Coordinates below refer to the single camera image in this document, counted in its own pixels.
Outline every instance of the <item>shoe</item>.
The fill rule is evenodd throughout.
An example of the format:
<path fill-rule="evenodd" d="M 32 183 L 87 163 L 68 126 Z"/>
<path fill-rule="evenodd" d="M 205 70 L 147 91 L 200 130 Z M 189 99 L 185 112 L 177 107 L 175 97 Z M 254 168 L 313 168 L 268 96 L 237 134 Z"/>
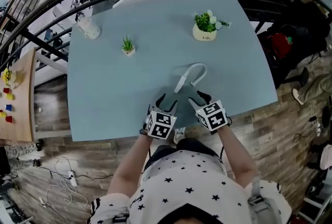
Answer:
<path fill-rule="evenodd" d="M 37 151 L 41 151 L 43 149 L 43 146 L 44 146 L 44 140 L 38 139 L 36 143 Z"/>
<path fill-rule="evenodd" d="M 175 134 L 174 134 L 173 140 L 174 140 L 175 144 L 178 144 L 180 142 L 180 140 L 186 138 L 185 137 L 185 130 L 186 130 L 185 127 L 181 127 L 181 128 L 178 128 L 178 129 L 174 130 Z"/>
<path fill-rule="evenodd" d="M 33 160 L 33 167 L 40 167 L 41 164 L 40 160 Z"/>
<path fill-rule="evenodd" d="M 297 102 L 301 105 L 304 104 L 303 101 L 301 101 L 300 99 L 300 95 L 299 95 L 299 91 L 297 89 L 292 89 L 292 94 L 293 94 L 293 97 L 297 100 Z"/>

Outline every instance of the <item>wooden floor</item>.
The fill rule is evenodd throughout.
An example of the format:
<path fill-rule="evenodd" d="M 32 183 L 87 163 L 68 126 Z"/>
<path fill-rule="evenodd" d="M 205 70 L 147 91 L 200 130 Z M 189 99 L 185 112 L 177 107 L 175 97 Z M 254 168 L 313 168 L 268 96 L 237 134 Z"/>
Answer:
<path fill-rule="evenodd" d="M 308 63 L 306 59 L 291 75 L 301 72 Z M 332 69 L 332 59 L 325 57 L 307 65 L 310 77 L 327 73 Z M 315 177 L 316 171 L 305 167 L 307 152 L 311 141 L 315 138 L 314 127 L 304 124 L 312 115 L 321 116 L 326 99 L 300 106 L 292 97 L 292 87 L 297 83 L 288 83 L 278 89 L 279 101 L 271 105 L 233 116 L 231 128 L 241 140 L 254 159 L 257 161 L 263 178 L 277 181 L 282 186 L 282 193 L 293 209 L 298 209 L 303 200 L 309 182 Z M 35 93 L 36 124 L 40 131 L 68 129 L 68 113 L 66 103 L 66 78 L 36 88 Z M 198 137 L 206 145 L 220 152 L 222 145 L 217 136 L 211 136 L 201 127 L 187 129 L 189 136 Z M 293 143 L 296 133 L 302 133 L 298 143 Z M 134 143 L 135 137 L 94 142 L 72 142 L 70 137 L 49 138 L 46 140 L 46 156 L 43 166 L 67 174 L 71 169 L 76 175 L 85 174 L 92 178 L 104 177 L 114 173 L 122 157 Z M 161 141 L 155 141 L 152 151 Z M 27 216 L 34 216 L 35 223 L 84 223 L 89 217 L 90 207 L 66 204 L 68 195 L 59 187 L 51 187 L 48 202 L 51 205 L 44 208 L 38 198 L 45 200 L 45 193 L 50 184 L 59 185 L 60 176 L 45 169 L 28 168 L 19 172 L 17 183 L 20 190 L 10 190 L 9 195 L 24 210 Z M 86 177 L 77 178 L 77 191 L 85 195 L 89 201 L 106 193 L 111 177 L 91 180 Z M 74 194 L 74 202 L 85 204 L 85 199 Z"/>

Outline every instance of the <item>white shirt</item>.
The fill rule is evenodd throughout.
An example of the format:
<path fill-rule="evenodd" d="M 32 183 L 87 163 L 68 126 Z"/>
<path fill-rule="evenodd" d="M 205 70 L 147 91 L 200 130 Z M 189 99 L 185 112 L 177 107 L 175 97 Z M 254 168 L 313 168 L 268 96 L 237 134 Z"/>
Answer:
<path fill-rule="evenodd" d="M 251 223 L 251 189 L 252 184 L 244 189 L 228 178 L 219 158 L 181 150 L 153 163 L 133 197 L 113 193 L 93 201 L 87 223 L 174 223 L 187 217 L 206 223 Z M 279 184 L 260 181 L 261 196 L 275 201 L 282 223 L 287 223 L 292 210 L 280 190 Z"/>

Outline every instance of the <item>white cylinder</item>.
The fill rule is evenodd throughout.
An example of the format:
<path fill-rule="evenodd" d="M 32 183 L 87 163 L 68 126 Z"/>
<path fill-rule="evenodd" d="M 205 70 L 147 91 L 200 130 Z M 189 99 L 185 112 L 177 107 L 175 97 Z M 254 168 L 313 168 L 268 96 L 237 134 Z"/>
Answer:
<path fill-rule="evenodd" d="M 77 21 L 77 26 L 81 29 L 86 37 L 97 39 L 100 35 L 100 28 L 91 20 L 91 18 L 82 17 Z"/>

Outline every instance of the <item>small succulent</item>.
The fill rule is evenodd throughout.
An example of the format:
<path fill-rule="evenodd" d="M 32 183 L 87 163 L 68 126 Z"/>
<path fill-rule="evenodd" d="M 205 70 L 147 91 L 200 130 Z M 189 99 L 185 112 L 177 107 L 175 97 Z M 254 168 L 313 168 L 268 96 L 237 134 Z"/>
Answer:
<path fill-rule="evenodd" d="M 123 39 L 123 45 L 122 45 L 122 49 L 125 53 L 130 53 L 134 48 L 133 48 L 133 42 L 131 40 L 131 38 L 128 38 L 128 36 L 126 36 L 126 38 L 122 38 Z"/>

